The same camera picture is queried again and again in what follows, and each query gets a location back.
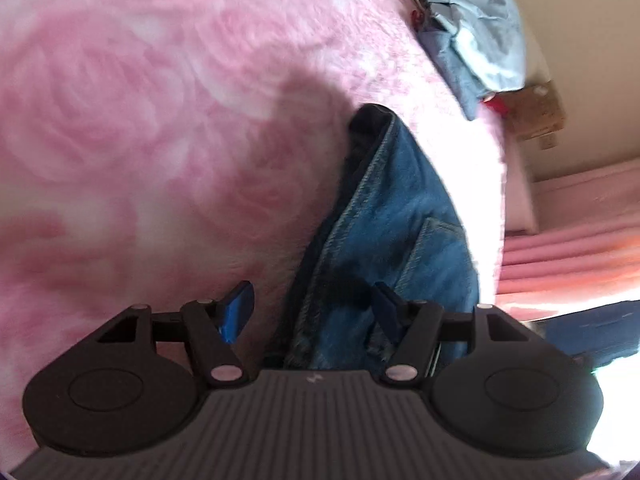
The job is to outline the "brown cardboard box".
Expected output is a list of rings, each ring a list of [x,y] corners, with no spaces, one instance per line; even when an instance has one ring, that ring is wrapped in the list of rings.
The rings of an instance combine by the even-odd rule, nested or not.
[[[503,129],[516,140],[527,141],[555,134],[565,127],[566,114],[552,81],[501,95],[506,106]]]

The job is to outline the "light blue shirt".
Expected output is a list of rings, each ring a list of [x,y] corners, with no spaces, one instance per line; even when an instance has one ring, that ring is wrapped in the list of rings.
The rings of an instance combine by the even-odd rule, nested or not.
[[[492,92],[520,90],[526,41],[514,0],[424,0],[430,18],[454,40],[454,50]]]

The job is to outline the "light blue folded jeans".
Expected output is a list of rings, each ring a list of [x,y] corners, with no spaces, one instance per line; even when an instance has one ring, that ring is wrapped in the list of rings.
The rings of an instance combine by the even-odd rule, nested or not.
[[[449,32],[427,27],[420,30],[416,38],[456,98],[463,115],[472,122],[489,91],[460,58]]]

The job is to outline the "dark blue denim jeans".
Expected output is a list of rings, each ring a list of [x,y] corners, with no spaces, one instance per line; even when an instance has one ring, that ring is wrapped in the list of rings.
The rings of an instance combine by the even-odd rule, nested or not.
[[[377,282],[449,312],[480,301],[462,223],[407,126],[366,104],[348,138],[336,202],[306,249],[265,367],[378,372],[395,348],[372,311]]]

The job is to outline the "red garment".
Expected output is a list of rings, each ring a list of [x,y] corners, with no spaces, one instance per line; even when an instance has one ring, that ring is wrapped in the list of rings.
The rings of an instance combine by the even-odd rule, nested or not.
[[[485,96],[483,99],[483,104],[484,107],[487,107],[488,110],[492,110],[501,118],[505,118],[510,113],[509,105],[506,104],[506,101],[499,93],[493,93],[490,96]]]

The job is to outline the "pink floral fleece blanket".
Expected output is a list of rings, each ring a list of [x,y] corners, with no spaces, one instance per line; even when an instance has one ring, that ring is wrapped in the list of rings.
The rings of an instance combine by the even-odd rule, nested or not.
[[[411,0],[1,0],[1,466],[35,451],[22,394],[132,304],[254,284],[256,364],[330,210],[364,103],[416,136],[495,298],[502,134],[467,120]]]

